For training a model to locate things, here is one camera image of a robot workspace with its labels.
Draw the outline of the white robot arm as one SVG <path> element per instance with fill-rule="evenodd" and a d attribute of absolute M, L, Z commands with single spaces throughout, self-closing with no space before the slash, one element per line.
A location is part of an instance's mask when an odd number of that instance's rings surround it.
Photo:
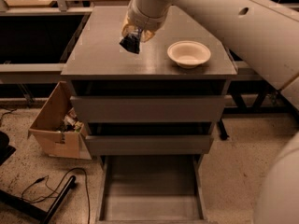
<path fill-rule="evenodd" d="M 298 12 L 270 0 L 131 0 L 121 45 L 138 53 L 171 6 L 204 26 L 299 109 Z M 264 179 L 252 224 L 299 224 L 299 133 Z"/>

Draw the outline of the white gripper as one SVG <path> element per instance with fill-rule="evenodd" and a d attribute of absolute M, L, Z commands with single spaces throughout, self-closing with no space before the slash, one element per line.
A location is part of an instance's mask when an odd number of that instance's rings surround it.
<path fill-rule="evenodd" d="M 140 41 L 145 43 L 151 40 L 155 36 L 154 32 L 164 25 L 169 8 L 169 3 L 153 2 L 141 9 L 136 0 L 132 0 L 126 12 L 121 35 L 138 36 L 138 28 L 140 28 L 143 30 Z"/>

